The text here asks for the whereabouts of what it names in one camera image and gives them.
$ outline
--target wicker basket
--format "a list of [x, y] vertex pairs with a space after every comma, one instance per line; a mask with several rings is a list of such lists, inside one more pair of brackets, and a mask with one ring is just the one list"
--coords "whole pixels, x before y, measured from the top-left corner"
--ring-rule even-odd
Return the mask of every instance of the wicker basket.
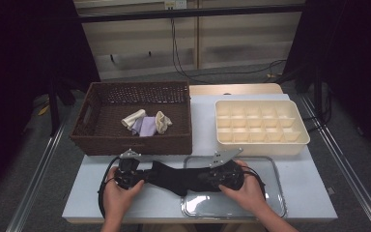
[[[144, 155], [190, 155], [190, 97], [187, 81], [92, 83], [70, 138], [89, 156], [120, 155], [127, 149]], [[132, 135], [121, 120], [145, 109], [162, 111], [173, 125], [165, 134]]]

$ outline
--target white cloth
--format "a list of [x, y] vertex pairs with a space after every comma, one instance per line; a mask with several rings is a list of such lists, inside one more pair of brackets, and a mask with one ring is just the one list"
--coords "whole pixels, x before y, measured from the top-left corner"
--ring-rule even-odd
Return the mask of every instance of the white cloth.
[[137, 112], [130, 114], [128, 117], [122, 119], [122, 124], [131, 131], [131, 127], [134, 125], [136, 119], [146, 117], [146, 110], [139, 109]]
[[161, 111], [156, 115], [156, 126], [159, 134], [164, 134], [167, 131], [168, 126], [173, 125], [171, 120], [165, 116]]

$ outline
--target hand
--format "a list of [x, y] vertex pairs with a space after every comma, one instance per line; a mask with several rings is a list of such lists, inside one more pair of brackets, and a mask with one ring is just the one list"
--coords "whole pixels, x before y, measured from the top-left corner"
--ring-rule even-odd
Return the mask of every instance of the hand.
[[[246, 162], [236, 160], [236, 163], [242, 166], [244, 171], [249, 171], [246, 168], [248, 166]], [[219, 186], [219, 189], [254, 215], [257, 215], [257, 212], [263, 210], [264, 207], [268, 207], [257, 179], [249, 174], [244, 174], [243, 186], [239, 190], [232, 190], [222, 185]]]
[[[242, 166], [244, 171], [249, 171], [248, 168], [246, 168], [248, 166], [246, 162], [236, 160], [236, 163], [239, 166]], [[256, 216], [270, 232], [297, 231], [277, 215], [267, 204], [264, 195], [261, 192], [260, 184], [255, 177], [249, 174], [244, 174], [243, 186], [239, 190], [232, 190], [225, 186], [219, 186], [219, 188], [228, 197], [237, 201], [241, 207]]]
[[[117, 167], [110, 168], [107, 180], [114, 178]], [[120, 188], [114, 180], [107, 182], [103, 193], [103, 206], [105, 211], [105, 221], [102, 231], [119, 231], [123, 216], [131, 206], [135, 195], [140, 192], [144, 185], [141, 180], [133, 188], [128, 190]]]

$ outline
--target wire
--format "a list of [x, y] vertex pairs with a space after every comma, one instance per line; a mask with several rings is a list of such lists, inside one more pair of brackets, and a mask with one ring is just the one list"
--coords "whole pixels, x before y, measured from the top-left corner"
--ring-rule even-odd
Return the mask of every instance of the wire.
[[110, 178], [110, 179], [108, 179], [107, 181], [105, 181], [105, 183], [107, 184], [107, 183], [109, 183], [110, 181], [113, 181], [113, 180], [116, 180], [116, 178]]
[[270, 75], [270, 78], [268, 78], [266, 81], [264, 81], [264, 83], [268, 83], [269, 80], [271, 80], [272, 78], [272, 67], [273, 66], [276, 66], [276, 65], [279, 65], [281, 64], [282, 62], [286, 62], [287, 60], [275, 60], [275, 61], [272, 61], [269, 65], [268, 65], [268, 69], [270, 71], [269, 75]]
[[[208, 82], [208, 81], [204, 81], [204, 80], [198, 80], [198, 79], [195, 79], [194, 77], [205, 76], [205, 75], [216, 75], [216, 74], [251, 74], [251, 73], [260, 73], [260, 72], [263, 72], [263, 71], [271, 71], [271, 68], [272, 67], [275, 67], [275, 66], [281, 64], [282, 62], [285, 62], [286, 61], [286, 60], [275, 60], [275, 61], [272, 61], [266, 68], [263, 68], [263, 69], [260, 69], [260, 70], [255, 70], [255, 71], [248, 71], [248, 72], [208, 72], [208, 73], [199, 73], [199, 74], [189, 74], [189, 73], [186, 73], [183, 70], [182, 64], [180, 62], [179, 52], [178, 52], [178, 48], [177, 48], [177, 40], [176, 40], [176, 26], [175, 26], [175, 23], [174, 23], [174, 19], [173, 18], [171, 18], [171, 35], [172, 35], [172, 40], [173, 40], [173, 49], [172, 49], [173, 65], [174, 65], [174, 68], [176, 69], [177, 73], [179, 73], [179, 74], [187, 77], [190, 80], [194, 80], [194, 81], [205, 83], [205, 84], [214, 84], [214, 83], [211, 83], [211, 82]], [[177, 63], [179, 64], [179, 68], [180, 69], [177, 68], [177, 65], [176, 65], [176, 62], [175, 62], [175, 54], [177, 56]]]
[[111, 162], [109, 163], [109, 165], [107, 166], [107, 169], [106, 169], [106, 171], [104, 172], [103, 179], [101, 180], [101, 181], [104, 182], [105, 184], [106, 184], [107, 182], [110, 181], [110, 179], [109, 179], [109, 180], [106, 180], [106, 178], [107, 178], [108, 172], [109, 172], [109, 170], [110, 170], [110, 168], [111, 168], [111, 165], [113, 165], [113, 163], [114, 163], [116, 160], [118, 160], [119, 158], [120, 158], [119, 156], [113, 158], [113, 159], [111, 160]]
[[[332, 116], [332, 96], [331, 96], [330, 89], [328, 89], [328, 95], [327, 95], [327, 97], [325, 99], [325, 106], [326, 106], [326, 110], [322, 114], [322, 118], [321, 118], [322, 124], [321, 125], [318, 125], [318, 126], [316, 126], [314, 128], [312, 128], [312, 129], [307, 130], [308, 132], [319, 130], [319, 129], [325, 127], [328, 124], [328, 122], [330, 121], [330, 118]], [[317, 119], [317, 118], [318, 117], [310, 117], [310, 118], [305, 118], [304, 120]]]
[[241, 168], [247, 168], [247, 169], [250, 170], [250, 172], [249, 171], [244, 171], [244, 173], [246, 173], [246, 174], [256, 174], [256, 175], [258, 175], [258, 173], [249, 166], [241, 166]]

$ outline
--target clear plastic tray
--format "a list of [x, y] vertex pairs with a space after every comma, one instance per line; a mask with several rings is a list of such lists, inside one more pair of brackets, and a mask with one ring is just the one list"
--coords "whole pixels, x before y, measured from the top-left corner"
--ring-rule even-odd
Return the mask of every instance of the clear plastic tray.
[[[188, 157], [185, 168], [207, 167], [213, 157]], [[286, 214], [285, 201], [276, 166], [267, 157], [238, 157], [253, 168], [266, 184], [267, 203], [281, 217]], [[188, 191], [182, 199], [182, 209], [185, 215], [198, 218], [254, 218], [253, 215], [241, 208], [234, 200], [222, 192]]]
[[293, 101], [217, 101], [215, 123], [218, 150], [242, 155], [296, 155], [310, 140]]

